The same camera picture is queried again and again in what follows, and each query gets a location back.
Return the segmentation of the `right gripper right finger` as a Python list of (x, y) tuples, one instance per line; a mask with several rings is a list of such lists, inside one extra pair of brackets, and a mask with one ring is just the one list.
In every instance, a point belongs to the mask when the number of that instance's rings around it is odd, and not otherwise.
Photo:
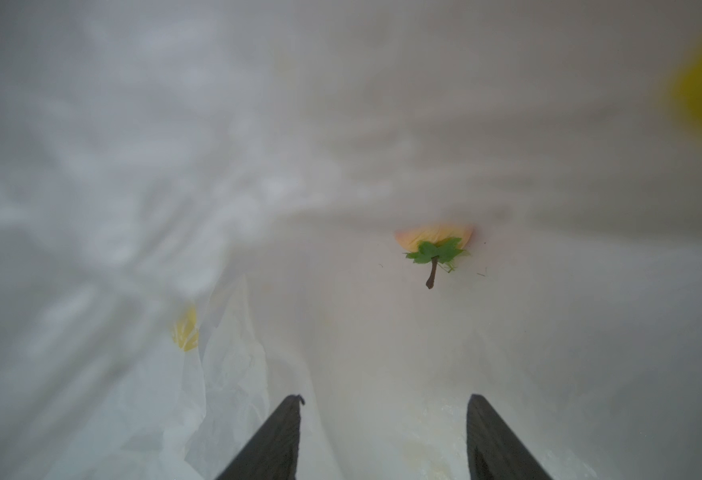
[(482, 395), (469, 400), (466, 430), (471, 480), (552, 480)]

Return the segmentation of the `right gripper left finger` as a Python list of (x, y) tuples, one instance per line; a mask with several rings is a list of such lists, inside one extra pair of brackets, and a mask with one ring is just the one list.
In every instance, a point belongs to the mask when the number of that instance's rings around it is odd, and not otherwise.
[(295, 480), (301, 439), (301, 395), (288, 395), (217, 480)]

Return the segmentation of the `white plastic bag fruit print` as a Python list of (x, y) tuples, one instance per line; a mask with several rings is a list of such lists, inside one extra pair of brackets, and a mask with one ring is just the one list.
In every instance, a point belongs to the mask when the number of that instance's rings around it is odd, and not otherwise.
[[(702, 479), (702, 1), (0, 1), (0, 479)], [(433, 289), (398, 230), (476, 228)]]

